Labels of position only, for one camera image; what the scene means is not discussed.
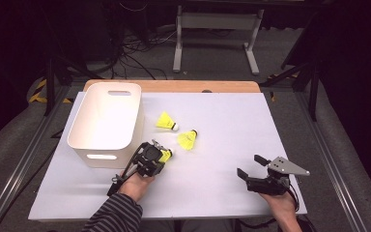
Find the metal stand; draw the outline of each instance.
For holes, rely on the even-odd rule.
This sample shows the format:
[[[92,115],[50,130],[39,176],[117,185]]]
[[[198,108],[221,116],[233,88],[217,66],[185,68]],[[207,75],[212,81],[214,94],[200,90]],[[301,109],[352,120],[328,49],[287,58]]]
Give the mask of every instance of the metal stand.
[[[308,111],[309,114],[314,122],[316,122],[316,100],[318,95],[318,82],[319,82],[319,69],[320,64],[319,62],[312,62],[312,63],[304,63],[298,66],[291,68],[290,70],[279,74],[277,77],[273,79],[269,79],[266,82],[259,83],[260,87],[270,87],[273,84],[300,72],[297,79],[292,84],[292,88],[294,92],[301,92],[307,85],[309,81],[311,81],[311,88],[310,88],[310,95],[309,95],[309,105]]]
[[[183,13],[182,6],[177,10],[177,44],[174,54],[173,72],[179,73],[182,65],[183,28],[210,28],[210,29],[233,29],[233,30],[250,30],[251,37],[248,43],[245,43],[244,50],[249,67],[254,75],[259,74],[257,62],[252,52],[264,10],[258,11],[257,14],[201,14],[201,13]]]

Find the striped sleeve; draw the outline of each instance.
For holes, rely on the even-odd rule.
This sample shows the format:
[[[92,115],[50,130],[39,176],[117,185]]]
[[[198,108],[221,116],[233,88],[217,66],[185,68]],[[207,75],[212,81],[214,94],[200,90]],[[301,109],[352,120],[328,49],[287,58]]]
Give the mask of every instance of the striped sleeve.
[[[129,196],[114,193],[86,222],[82,232],[136,232],[143,209]]]

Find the cable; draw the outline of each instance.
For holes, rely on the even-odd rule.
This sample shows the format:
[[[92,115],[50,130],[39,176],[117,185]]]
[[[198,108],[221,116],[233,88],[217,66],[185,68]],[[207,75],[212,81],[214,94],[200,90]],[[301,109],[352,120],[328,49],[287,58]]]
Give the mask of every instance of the cable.
[[[113,66],[115,66],[117,64],[117,59],[113,59],[110,64],[104,66],[104,67],[101,67],[99,69],[96,69],[96,70],[88,70],[89,72],[91,73],[94,73],[94,74],[99,74],[99,73],[104,73],[108,70],[110,70]],[[75,72],[75,71],[69,71],[72,75],[74,76],[84,76],[84,74],[82,72]]]
[[[288,188],[287,191],[292,196],[292,198],[294,198],[295,212],[297,212],[300,209],[300,201],[298,200],[298,195],[297,195],[297,192],[295,191],[294,187],[291,184],[289,186],[292,188],[292,190],[290,188]]]
[[[312,223],[312,221],[309,219],[307,215],[303,215],[303,217],[306,219],[306,222],[311,227],[312,231],[317,231],[315,225]]]
[[[60,138],[62,136],[63,130],[64,129],[61,129],[61,130],[53,133],[52,136],[50,136],[50,138]]]
[[[144,7],[142,9],[130,9],[128,7],[125,7],[122,3],[120,3],[120,6],[122,6],[124,9],[128,10],[128,11],[131,11],[131,12],[141,12],[143,11],[144,9],[146,9],[148,4],[144,5]]]
[[[234,31],[234,30],[228,30],[228,29],[224,29],[224,30],[208,30],[208,33],[211,34],[211,35],[214,35],[214,36],[217,36],[217,37],[220,37],[220,38],[224,38],[224,37],[227,37],[231,34],[231,32]]]
[[[111,77],[110,79],[114,79],[114,66],[111,67]]]
[[[124,61],[120,60],[120,62],[122,62],[123,64],[129,66],[129,67],[132,67],[132,68],[135,68],[135,69],[143,69],[141,67],[135,67],[135,66],[132,66],[132,65],[129,65],[128,63],[125,63]],[[161,69],[157,69],[157,68],[146,68],[148,70],[156,70],[156,71],[160,71],[162,72],[162,74],[164,75],[165,79],[168,79],[167,78],[167,74],[164,72],[164,70],[161,70]]]
[[[14,196],[14,199],[11,201],[11,203],[8,205],[7,209],[4,211],[4,213],[1,215],[0,217],[0,225],[2,223],[2,221],[4,220],[6,214],[8,213],[8,211],[11,209],[11,207],[14,205],[15,201],[17,200],[17,198],[23,193],[23,191],[29,186],[29,184],[32,182],[32,180],[36,177],[36,175],[38,175],[38,173],[41,171],[41,169],[44,167],[44,165],[47,163],[47,161],[53,156],[53,154],[55,153],[55,150],[59,144],[59,141],[56,143],[56,145],[54,146],[54,148],[50,151],[49,155],[46,157],[46,159],[44,159],[43,163],[38,167],[38,169],[32,174],[32,176],[29,178],[29,180],[26,182],[26,184],[19,190],[19,192]]]
[[[247,228],[250,228],[250,229],[260,229],[260,228],[268,227],[270,224],[276,222],[276,219],[275,218],[272,218],[272,219],[268,220],[267,222],[264,222],[264,223],[261,223],[261,224],[257,224],[257,225],[247,224],[247,223],[243,222],[240,219],[237,219],[237,222],[240,223],[241,225],[247,227]]]
[[[167,37],[164,37],[164,35],[166,35],[167,33],[171,33],[169,36]],[[151,50],[152,48],[154,48],[155,46],[159,45],[159,44],[164,44],[166,43],[167,41],[169,41],[169,39],[176,33],[176,31],[174,32],[166,32],[162,35],[159,35],[159,34],[155,34],[153,38],[149,39],[149,44],[148,46],[145,46],[144,48],[139,48],[140,45],[142,44],[141,41],[139,40],[131,40],[130,37],[132,37],[132,35],[128,35],[123,43],[122,43],[122,46],[127,48],[127,49],[130,49],[132,51],[142,51],[142,52],[146,52],[146,51],[149,51]]]
[[[141,66],[141,68],[143,68],[143,70],[146,71],[146,73],[148,73],[153,80],[156,80],[156,78],[152,75],[152,73],[146,67],[144,67],[142,64],[140,64],[140,62],[138,62],[136,59],[132,58],[128,54],[125,54],[125,55],[128,58],[130,58],[131,60],[133,60],[135,63],[137,63],[139,66]]]
[[[122,64],[122,59],[120,59],[120,65],[122,66],[122,68],[125,70],[125,79],[127,79],[128,78],[128,73],[127,73],[127,71],[126,71],[126,67]]]
[[[69,65],[70,67],[74,68],[75,70],[79,71],[80,73],[83,73],[83,74],[87,75],[88,77],[90,77],[92,79],[103,79],[103,77],[98,76],[98,75],[96,75],[96,74],[94,74],[94,73],[92,73],[92,72],[90,72],[86,69],[81,68],[80,66],[76,65],[73,61],[70,61],[63,56],[60,56],[60,55],[57,55],[57,54],[52,54],[52,57],[55,58],[58,61],[63,62],[66,65]]]
[[[128,165],[126,165],[125,170],[122,173],[122,177],[124,178],[126,174],[128,174],[128,170],[130,169],[131,164],[133,163],[137,153],[140,151],[141,147],[138,147],[137,150],[134,152],[134,154],[131,156],[130,161],[128,162]]]

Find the human hand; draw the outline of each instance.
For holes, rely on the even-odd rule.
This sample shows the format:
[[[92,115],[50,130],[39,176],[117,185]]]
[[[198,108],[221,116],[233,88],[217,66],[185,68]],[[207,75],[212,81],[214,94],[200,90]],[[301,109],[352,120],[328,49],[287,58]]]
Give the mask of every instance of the human hand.
[[[282,195],[259,194],[270,205],[272,215],[278,222],[282,231],[302,231],[295,215],[295,200],[288,192]]]
[[[120,187],[119,192],[129,196],[135,202],[138,202],[146,194],[149,184],[156,177],[142,177],[138,173],[130,176]]]

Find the dark background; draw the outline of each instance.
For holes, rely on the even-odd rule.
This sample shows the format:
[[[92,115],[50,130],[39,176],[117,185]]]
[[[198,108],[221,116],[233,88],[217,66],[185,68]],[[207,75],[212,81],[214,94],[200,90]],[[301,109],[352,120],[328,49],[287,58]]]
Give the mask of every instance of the dark background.
[[[26,93],[44,72],[48,49],[83,67],[86,61],[107,61],[115,55],[122,28],[145,39],[145,29],[173,23],[177,11],[151,6],[145,14],[123,14],[107,5],[107,11],[120,13],[110,18],[104,3],[0,0],[0,130],[28,106]],[[311,15],[269,10],[262,23],[303,28]],[[288,64],[318,52],[330,103],[371,178],[371,1],[335,1],[305,33]]]

